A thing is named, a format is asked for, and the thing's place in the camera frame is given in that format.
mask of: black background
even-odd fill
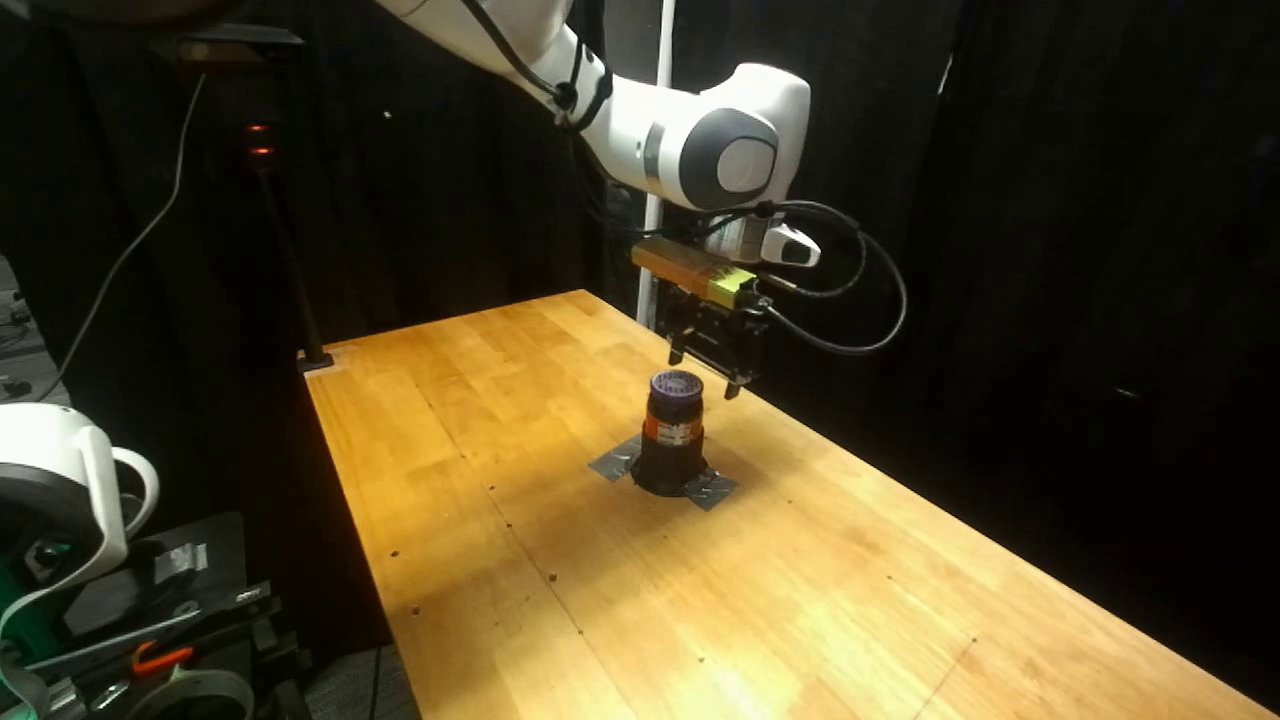
[[[1266,0],[682,4],[677,84],[811,80],[795,197],[859,215],[913,286],[872,361],[772,338],[760,393],[1013,554],[1280,703],[1280,10]],[[324,340],[554,289],[628,304],[625,215],[573,135],[374,4],[252,4],[308,51],[209,69],[175,215],[71,363],[74,409],[165,473],[165,520],[248,510],[308,641],[374,641],[293,354],[281,189]],[[577,10],[601,40],[601,4]],[[170,181],[175,40],[0,15],[0,253],[58,356]],[[795,309],[832,338],[890,301]]]

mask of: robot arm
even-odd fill
[[[785,200],[803,148],[808,84],[769,65],[740,65],[705,94],[655,89],[610,69],[564,24],[569,0],[378,0],[450,55],[486,69],[564,130],[628,189],[691,213]],[[776,215],[740,215],[707,237],[736,266],[811,270],[819,250]]]

